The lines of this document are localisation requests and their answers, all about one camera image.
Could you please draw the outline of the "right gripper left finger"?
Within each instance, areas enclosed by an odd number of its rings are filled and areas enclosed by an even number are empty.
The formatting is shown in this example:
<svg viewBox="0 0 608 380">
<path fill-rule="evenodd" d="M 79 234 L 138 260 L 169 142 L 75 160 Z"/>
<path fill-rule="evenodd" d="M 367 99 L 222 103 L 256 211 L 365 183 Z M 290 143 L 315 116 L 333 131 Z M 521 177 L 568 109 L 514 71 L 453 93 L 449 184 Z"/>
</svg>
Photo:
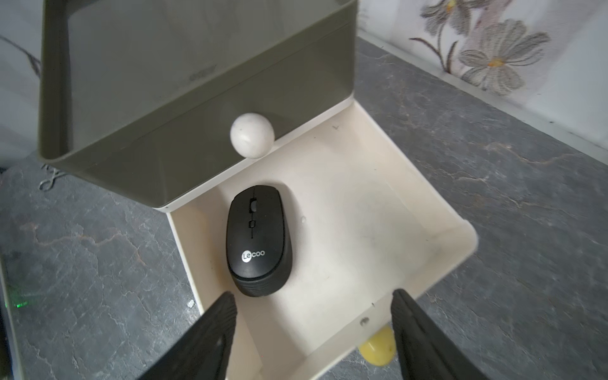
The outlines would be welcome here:
<svg viewBox="0 0 608 380">
<path fill-rule="evenodd" d="M 237 325 L 234 295 L 226 291 L 142 379 L 224 379 Z"/>
</svg>

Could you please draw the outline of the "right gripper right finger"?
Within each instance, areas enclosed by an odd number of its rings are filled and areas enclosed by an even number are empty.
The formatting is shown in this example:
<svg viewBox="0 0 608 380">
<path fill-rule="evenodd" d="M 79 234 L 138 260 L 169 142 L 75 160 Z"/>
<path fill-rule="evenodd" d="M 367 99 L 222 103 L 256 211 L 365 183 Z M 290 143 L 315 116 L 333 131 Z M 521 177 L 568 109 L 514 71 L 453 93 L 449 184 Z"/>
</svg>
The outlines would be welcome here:
<svg viewBox="0 0 608 380">
<path fill-rule="evenodd" d="M 402 378 L 487 378 L 405 290 L 393 292 L 390 312 Z"/>
</svg>

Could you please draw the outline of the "white drawer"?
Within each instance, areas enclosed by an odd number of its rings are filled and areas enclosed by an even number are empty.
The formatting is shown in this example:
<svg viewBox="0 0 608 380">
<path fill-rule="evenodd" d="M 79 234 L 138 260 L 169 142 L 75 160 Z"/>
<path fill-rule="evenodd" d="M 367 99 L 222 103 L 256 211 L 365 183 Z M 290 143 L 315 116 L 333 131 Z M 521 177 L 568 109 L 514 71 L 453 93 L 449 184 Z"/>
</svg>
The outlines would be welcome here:
<svg viewBox="0 0 608 380">
<path fill-rule="evenodd" d="M 229 206 L 272 185 L 294 252 L 267 297 L 236 291 Z M 473 226 L 354 103 L 168 215 L 200 310 L 235 294 L 229 379 L 315 379 L 390 321 L 393 292 L 417 298 L 478 248 Z"/>
</svg>

